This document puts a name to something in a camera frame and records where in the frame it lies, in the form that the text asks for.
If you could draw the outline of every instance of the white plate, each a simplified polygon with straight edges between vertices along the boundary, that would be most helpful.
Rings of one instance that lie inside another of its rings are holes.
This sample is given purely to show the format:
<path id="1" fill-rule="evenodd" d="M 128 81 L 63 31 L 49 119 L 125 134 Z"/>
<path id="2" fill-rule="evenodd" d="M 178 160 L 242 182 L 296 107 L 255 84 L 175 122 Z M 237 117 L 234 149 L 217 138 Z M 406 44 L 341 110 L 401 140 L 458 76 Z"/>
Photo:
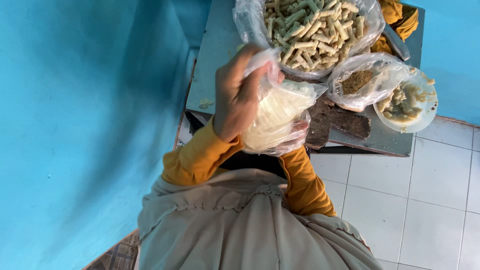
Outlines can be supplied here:
<path id="1" fill-rule="evenodd" d="M 423 109 L 418 117 L 410 122 L 397 122 L 386 118 L 382 113 L 380 113 L 378 111 L 377 103 L 373 104 L 373 108 L 375 109 L 378 117 L 380 117 L 380 120 L 382 120 L 382 122 L 389 128 L 400 132 L 414 133 L 426 128 L 433 121 L 433 118 L 437 114 L 438 98 L 435 87 L 427 84 L 428 77 L 425 75 L 425 73 L 411 66 L 408 66 L 408 68 L 412 70 L 412 72 L 403 82 L 409 82 L 415 86 L 418 86 L 418 94 L 424 92 L 429 94 L 433 93 L 431 96 L 427 97 L 425 102 L 417 101 L 415 106 Z"/>

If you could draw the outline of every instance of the ground spice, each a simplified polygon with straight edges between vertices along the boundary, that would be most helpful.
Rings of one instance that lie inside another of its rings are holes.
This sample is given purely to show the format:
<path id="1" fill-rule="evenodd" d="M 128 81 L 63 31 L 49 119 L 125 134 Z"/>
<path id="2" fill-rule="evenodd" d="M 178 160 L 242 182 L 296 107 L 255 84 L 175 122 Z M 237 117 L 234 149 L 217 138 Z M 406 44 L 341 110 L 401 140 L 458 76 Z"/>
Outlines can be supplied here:
<path id="1" fill-rule="evenodd" d="M 352 73 L 348 79 L 342 82 L 343 94 L 355 94 L 360 88 L 372 79 L 372 73 L 368 70 Z"/>

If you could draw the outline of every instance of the stainless steel table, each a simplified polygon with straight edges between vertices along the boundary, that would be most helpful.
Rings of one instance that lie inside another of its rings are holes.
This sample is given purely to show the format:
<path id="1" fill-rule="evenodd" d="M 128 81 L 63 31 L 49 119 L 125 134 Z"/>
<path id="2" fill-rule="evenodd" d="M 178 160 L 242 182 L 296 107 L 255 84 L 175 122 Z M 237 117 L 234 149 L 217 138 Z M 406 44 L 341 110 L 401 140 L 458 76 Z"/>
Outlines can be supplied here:
<path id="1" fill-rule="evenodd" d="M 232 19 L 234 0 L 212 0 L 197 64 L 193 73 L 192 85 L 188 94 L 186 109 L 202 114 L 213 114 L 215 106 L 201 109 L 200 101 L 215 101 L 215 70 L 227 63 L 236 53 L 236 47 L 242 43 Z M 423 22 L 425 10 L 419 10 L 419 26 L 407 38 L 411 58 L 406 64 L 420 68 L 423 40 Z M 360 113 L 372 120 L 372 131 L 368 139 L 362 140 L 349 136 L 339 130 L 330 132 L 329 141 L 347 147 L 324 147 L 322 153 L 371 154 L 380 153 L 390 156 L 410 156 L 413 134 L 400 133 L 388 128 L 380 121 L 373 106 Z"/>

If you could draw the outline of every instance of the yellow cloth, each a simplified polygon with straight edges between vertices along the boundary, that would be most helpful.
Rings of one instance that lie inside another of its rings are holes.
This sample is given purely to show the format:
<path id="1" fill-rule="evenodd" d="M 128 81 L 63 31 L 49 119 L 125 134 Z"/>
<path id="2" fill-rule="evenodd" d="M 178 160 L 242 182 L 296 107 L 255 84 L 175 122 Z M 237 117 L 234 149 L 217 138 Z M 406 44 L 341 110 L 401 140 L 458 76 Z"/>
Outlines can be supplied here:
<path id="1" fill-rule="evenodd" d="M 224 172 L 218 167 L 243 148 L 240 137 L 226 143 L 213 130 L 213 117 L 190 142 L 163 156 L 162 178 L 175 185 L 196 185 Z M 279 158 L 288 180 L 285 197 L 290 211 L 299 215 L 335 216 L 332 201 L 323 181 L 315 174 L 302 147 Z"/>
<path id="2" fill-rule="evenodd" d="M 291 212 L 304 216 L 336 216 L 332 201 L 325 192 L 325 184 L 315 174 L 305 148 L 293 150 L 278 159 L 288 180 L 285 198 Z"/>
<path id="3" fill-rule="evenodd" d="M 405 41 L 417 29 L 419 24 L 419 11 L 410 6 L 404 6 L 399 0 L 378 0 L 382 7 L 385 22 L 389 24 L 397 35 Z M 371 47 L 372 52 L 386 52 L 392 50 L 384 36 L 380 36 Z"/>

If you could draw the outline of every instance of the mustard yellow sleeve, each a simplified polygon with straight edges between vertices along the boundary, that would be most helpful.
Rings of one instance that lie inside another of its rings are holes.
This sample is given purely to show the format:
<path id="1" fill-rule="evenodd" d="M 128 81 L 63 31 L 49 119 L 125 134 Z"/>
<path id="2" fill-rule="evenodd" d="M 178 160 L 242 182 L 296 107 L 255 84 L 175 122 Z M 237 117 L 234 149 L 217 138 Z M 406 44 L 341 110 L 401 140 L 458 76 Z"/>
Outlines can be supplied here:
<path id="1" fill-rule="evenodd" d="M 288 180 L 285 197 L 291 212 L 303 216 L 336 215 L 332 201 L 325 191 L 325 184 L 315 174 L 304 147 L 278 159 Z"/>
<path id="2" fill-rule="evenodd" d="M 243 148 L 240 137 L 222 141 L 213 130 L 213 117 L 199 129 L 183 147 L 163 156 L 162 178 L 176 185 L 196 185 L 206 182 L 217 168 Z"/>

